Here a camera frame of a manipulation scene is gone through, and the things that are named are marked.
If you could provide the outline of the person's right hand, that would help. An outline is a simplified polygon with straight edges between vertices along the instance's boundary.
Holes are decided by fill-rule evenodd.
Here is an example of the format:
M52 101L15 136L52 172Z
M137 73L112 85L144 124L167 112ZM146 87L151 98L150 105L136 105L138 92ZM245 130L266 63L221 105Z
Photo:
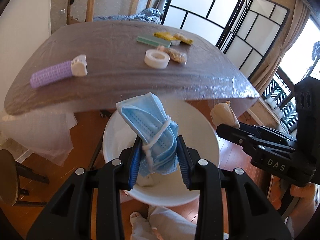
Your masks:
M316 210L316 189L317 185L313 183L308 183L305 187L298 187L295 185L291 186L291 196L299 198L296 207L290 213L291 218L298 218L303 216L310 218L312 217ZM269 200L276 210L280 209L281 207L280 195L280 178L273 176Z

